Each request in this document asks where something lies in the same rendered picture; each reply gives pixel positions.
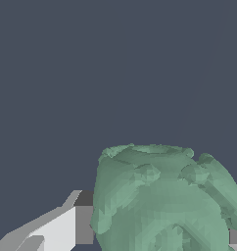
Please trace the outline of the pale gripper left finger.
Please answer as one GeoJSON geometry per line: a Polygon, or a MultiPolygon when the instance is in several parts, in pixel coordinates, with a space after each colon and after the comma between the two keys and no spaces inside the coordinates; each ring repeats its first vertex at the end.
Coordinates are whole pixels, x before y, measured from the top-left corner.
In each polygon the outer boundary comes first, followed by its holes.
{"type": "Polygon", "coordinates": [[[61,207],[7,233],[0,251],[71,251],[76,244],[92,244],[93,194],[74,190],[61,207]]]}

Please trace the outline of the green lumpy object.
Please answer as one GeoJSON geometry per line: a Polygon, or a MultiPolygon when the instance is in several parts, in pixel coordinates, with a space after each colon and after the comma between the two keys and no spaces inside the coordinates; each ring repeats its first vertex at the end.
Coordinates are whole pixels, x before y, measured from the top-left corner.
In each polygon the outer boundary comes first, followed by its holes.
{"type": "Polygon", "coordinates": [[[120,145],[99,158],[91,226],[102,251],[235,251],[237,184],[212,155],[120,145]]]}

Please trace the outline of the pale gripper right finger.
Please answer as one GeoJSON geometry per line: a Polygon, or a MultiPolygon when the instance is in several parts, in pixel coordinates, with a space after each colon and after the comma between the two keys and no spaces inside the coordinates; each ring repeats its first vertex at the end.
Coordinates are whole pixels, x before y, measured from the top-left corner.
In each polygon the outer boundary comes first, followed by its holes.
{"type": "Polygon", "coordinates": [[[229,230],[229,246],[237,251],[237,230],[235,229],[229,230]]]}

